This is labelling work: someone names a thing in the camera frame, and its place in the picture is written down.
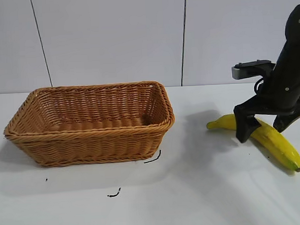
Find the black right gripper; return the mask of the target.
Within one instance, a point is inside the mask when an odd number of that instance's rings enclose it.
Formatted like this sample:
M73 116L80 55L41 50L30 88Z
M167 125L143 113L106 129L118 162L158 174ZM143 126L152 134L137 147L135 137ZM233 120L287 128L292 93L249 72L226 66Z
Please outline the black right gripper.
M273 127L279 133L300 118L300 65L233 68L234 79L261 76L255 95L234 108L236 138L246 142L261 124L256 114L277 115Z

